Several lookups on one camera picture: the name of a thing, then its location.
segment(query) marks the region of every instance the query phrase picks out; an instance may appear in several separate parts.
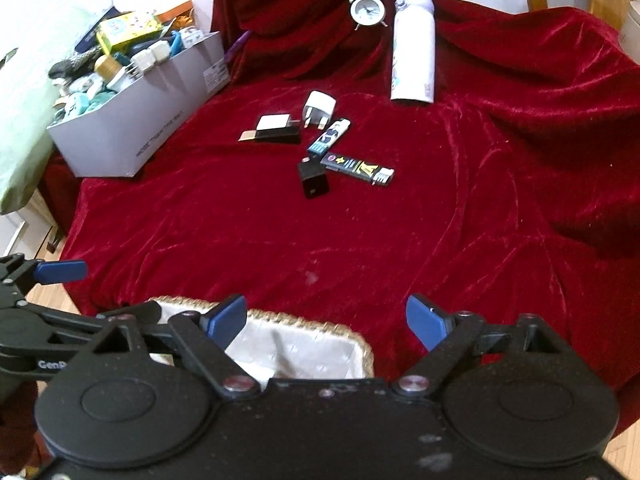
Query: yellow box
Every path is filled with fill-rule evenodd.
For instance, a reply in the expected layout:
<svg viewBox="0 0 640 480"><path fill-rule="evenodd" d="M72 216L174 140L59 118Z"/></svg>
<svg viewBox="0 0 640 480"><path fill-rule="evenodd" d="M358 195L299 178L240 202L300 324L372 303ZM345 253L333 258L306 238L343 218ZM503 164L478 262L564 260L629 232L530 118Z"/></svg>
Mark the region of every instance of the yellow box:
<svg viewBox="0 0 640 480"><path fill-rule="evenodd" d="M162 30L162 23L151 12L130 12L100 22L95 35L105 54L124 50L133 41L150 40Z"/></svg>

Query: blue gripper pad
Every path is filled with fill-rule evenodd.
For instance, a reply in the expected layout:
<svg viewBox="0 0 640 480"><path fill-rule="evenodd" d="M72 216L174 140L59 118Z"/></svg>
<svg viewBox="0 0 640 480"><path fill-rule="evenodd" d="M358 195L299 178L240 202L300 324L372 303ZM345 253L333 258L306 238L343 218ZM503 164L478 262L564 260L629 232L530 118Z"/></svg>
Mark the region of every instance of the blue gripper pad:
<svg viewBox="0 0 640 480"><path fill-rule="evenodd" d="M89 272L84 260L40 262L33 271L33 279L41 285L84 280Z"/></svg>
<svg viewBox="0 0 640 480"><path fill-rule="evenodd" d="M246 300L233 294L200 316L200 328L208 338L225 349L246 325Z"/></svg>
<svg viewBox="0 0 640 480"><path fill-rule="evenodd" d="M452 316L421 294L412 294L406 300L406 323L429 352L455 326Z"/></svg>

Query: white alarm clock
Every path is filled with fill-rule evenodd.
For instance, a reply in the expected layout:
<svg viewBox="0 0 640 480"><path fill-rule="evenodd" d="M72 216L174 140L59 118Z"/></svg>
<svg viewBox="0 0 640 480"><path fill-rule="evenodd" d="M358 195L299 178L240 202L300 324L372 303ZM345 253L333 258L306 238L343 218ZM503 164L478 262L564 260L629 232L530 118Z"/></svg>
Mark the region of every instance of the white alarm clock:
<svg viewBox="0 0 640 480"><path fill-rule="evenodd" d="M370 27L382 23L386 27L385 6L382 0L349 0L351 4L351 17L358 25Z"/></svg>

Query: label on box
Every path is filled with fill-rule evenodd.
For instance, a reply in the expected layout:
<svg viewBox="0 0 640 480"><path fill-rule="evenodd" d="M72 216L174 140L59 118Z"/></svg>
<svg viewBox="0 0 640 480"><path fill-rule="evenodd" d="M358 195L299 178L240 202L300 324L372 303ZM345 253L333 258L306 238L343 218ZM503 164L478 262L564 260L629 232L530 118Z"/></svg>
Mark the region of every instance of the label on box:
<svg viewBox="0 0 640 480"><path fill-rule="evenodd" d="M229 70L226 68L224 59L211 65L203 73L204 84L207 87L207 93L213 92L220 83L229 79Z"/></svg>

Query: gold cap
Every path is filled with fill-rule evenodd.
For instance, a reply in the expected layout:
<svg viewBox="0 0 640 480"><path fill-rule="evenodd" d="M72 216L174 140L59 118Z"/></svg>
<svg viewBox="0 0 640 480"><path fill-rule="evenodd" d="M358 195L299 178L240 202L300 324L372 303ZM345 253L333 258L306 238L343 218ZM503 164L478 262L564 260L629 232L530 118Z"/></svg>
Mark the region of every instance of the gold cap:
<svg viewBox="0 0 640 480"><path fill-rule="evenodd" d="M100 56L94 64L94 72L96 72L105 82L109 83L116 74L122 70L122 65L111 56Z"/></svg>

